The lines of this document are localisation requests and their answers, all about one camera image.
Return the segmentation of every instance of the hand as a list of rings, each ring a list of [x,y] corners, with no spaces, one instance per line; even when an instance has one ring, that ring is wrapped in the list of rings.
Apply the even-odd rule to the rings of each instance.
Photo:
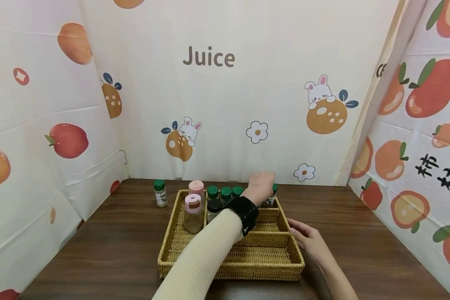
[[[290,232],[297,240],[298,246],[304,250],[320,267],[325,267],[335,262],[335,258],[328,249],[319,231],[313,227],[287,218],[290,224]]]
[[[274,182],[275,172],[262,171],[253,173],[248,178],[248,187],[244,190],[242,196],[247,197],[254,205],[258,206],[273,195]]]

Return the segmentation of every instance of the pink-capped jar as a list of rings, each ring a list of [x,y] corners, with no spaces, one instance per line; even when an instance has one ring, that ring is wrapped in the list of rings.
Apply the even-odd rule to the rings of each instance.
[[[205,185],[200,180],[194,180],[188,184],[188,194],[197,194],[205,200]]]
[[[203,229],[205,220],[204,203],[198,194],[188,194],[185,197],[185,215],[183,227],[190,233],[197,233]]]

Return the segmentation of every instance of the black cap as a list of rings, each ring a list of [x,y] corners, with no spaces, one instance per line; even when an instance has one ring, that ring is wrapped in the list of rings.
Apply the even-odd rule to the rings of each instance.
[[[222,210],[222,202],[218,198],[213,198],[208,201],[207,210],[209,212],[217,213]]]

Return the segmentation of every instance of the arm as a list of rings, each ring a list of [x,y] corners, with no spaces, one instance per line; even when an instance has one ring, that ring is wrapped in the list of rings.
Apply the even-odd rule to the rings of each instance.
[[[290,232],[297,240],[298,246],[319,266],[327,281],[332,299],[358,300],[352,285],[340,269],[319,231],[293,219],[287,220],[291,227]]]
[[[258,205],[272,195],[274,181],[274,173],[252,174],[242,196]],[[233,244],[243,237],[241,229],[242,221],[235,212],[220,212],[188,243],[152,299],[205,299],[218,268]]]

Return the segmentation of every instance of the printed backdrop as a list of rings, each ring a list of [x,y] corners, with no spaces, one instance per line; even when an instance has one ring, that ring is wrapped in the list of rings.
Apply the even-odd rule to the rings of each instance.
[[[450,0],[429,0],[349,185],[450,292]]]
[[[0,299],[128,176],[345,185],[398,2],[0,0]]]

